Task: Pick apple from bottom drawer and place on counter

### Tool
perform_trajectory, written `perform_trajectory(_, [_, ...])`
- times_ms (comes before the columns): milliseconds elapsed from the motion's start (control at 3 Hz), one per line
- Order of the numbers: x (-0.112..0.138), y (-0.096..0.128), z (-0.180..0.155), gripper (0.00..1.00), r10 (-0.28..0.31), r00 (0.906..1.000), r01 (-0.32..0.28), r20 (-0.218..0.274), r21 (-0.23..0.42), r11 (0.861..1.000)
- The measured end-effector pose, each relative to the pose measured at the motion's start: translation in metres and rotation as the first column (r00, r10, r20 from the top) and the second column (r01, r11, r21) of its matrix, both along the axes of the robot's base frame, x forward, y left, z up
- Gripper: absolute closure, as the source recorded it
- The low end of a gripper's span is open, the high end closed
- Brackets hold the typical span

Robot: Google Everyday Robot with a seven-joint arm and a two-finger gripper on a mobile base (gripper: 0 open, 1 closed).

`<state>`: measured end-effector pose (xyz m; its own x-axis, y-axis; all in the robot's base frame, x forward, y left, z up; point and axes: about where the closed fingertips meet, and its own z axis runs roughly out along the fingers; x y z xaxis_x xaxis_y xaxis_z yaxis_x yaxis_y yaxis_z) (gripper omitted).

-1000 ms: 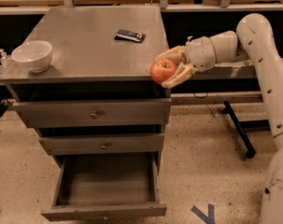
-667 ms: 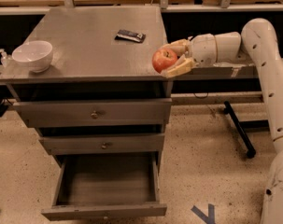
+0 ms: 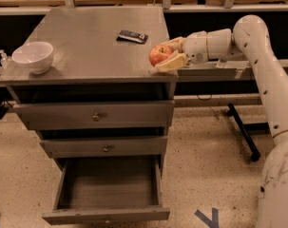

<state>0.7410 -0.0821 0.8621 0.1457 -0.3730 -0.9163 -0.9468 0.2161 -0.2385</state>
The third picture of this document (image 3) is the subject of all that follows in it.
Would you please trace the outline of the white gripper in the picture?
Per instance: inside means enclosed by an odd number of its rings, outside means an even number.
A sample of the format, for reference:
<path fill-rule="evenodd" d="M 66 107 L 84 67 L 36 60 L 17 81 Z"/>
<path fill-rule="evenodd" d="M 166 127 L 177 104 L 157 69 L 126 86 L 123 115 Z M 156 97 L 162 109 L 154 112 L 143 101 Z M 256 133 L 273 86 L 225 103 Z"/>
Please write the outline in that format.
<path fill-rule="evenodd" d="M 166 60 L 155 65 L 160 72 L 169 72 L 184 67 L 188 60 L 192 64 L 201 64 L 227 56 L 232 49 L 232 31 L 229 28 L 206 32 L 191 33 L 186 38 L 177 37 L 163 42 L 173 51 Z"/>

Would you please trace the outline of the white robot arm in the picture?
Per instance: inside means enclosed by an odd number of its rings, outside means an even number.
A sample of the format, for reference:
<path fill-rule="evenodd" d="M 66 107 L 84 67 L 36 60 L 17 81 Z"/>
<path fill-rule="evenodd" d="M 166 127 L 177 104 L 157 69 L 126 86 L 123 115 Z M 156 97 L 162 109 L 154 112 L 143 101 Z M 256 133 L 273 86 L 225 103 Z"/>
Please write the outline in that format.
<path fill-rule="evenodd" d="M 161 57 L 150 63 L 160 72 L 210 59 L 249 62 L 275 143 L 261 174 L 256 228 L 288 228 L 288 75 L 272 50 L 265 22 L 245 15 L 231 29 L 195 32 L 153 49 Z"/>

